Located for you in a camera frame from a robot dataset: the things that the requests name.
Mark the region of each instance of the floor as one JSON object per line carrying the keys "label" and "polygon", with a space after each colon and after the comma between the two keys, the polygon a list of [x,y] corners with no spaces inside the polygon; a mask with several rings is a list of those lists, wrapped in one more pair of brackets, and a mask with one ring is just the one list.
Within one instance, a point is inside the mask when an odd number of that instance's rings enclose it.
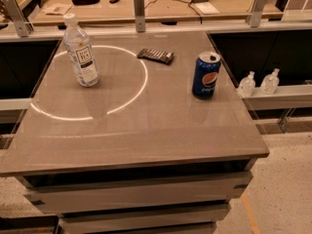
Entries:
{"label": "floor", "polygon": [[[270,155],[253,166],[253,180],[214,234],[309,234],[312,230],[312,124],[291,119],[289,132],[266,124],[262,135]],[[0,216],[41,215],[22,197],[14,178],[0,178]]]}

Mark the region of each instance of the small white bottle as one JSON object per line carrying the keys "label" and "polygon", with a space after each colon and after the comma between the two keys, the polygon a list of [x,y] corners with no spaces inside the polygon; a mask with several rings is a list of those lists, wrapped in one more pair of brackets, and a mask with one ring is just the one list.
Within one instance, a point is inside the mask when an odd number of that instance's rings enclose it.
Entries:
{"label": "small white bottle", "polygon": [[240,85],[238,87],[238,94],[242,98],[248,98],[253,94],[255,87],[255,81],[254,81],[254,72],[250,72],[250,74],[242,79],[240,82]]}
{"label": "small white bottle", "polygon": [[74,14],[64,15],[67,26],[63,43],[80,85],[91,87],[99,80],[98,68],[88,34],[78,25]]}
{"label": "small white bottle", "polygon": [[280,69],[275,68],[272,74],[264,77],[260,89],[266,94],[273,94],[279,85],[280,79],[278,77]]}

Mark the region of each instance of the drawer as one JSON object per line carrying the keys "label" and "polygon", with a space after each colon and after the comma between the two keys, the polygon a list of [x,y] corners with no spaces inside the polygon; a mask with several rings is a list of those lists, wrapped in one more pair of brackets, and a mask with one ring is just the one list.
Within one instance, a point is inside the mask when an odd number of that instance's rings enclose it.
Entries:
{"label": "drawer", "polygon": [[239,197],[250,172],[184,175],[152,179],[33,188],[26,198],[45,214],[153,207]]}
{"label": "drawer", "polygon": [[120,233],[136,234],[208,234],[213,233],[210,231],[215,229],[212,221],[223,219],[227,211],[227,204],[205,206],[204,203],[202,206],[64,218],[61,220],[60,226],[63,230],[75,234],[118,233],[119,231]]}

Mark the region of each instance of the gray tabletop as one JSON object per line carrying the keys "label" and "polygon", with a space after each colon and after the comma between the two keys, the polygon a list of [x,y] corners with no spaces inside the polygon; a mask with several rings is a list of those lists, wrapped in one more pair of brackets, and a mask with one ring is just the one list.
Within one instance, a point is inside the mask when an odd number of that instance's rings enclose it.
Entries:
{"label": "gray tabletop", "polygon": [[[191,93],[195,60],[214,51],[204,32],[92,37],[100,82],[83,88],[61,44],[1,176],[40,175],[265,157],[268,149],[224,67],[214,96]],[[174,52],[171,65],[142,48]]]}

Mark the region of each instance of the soda can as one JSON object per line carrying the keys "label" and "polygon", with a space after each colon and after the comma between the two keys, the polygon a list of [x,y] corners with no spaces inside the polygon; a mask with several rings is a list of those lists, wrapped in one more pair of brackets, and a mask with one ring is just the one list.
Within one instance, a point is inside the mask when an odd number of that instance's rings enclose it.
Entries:
{"label": "soda can", "polygon": [[210,98],[214,94],[220,66],[220,55],[217,53],[203,52],[198,56],[192,88],[196,98]]}

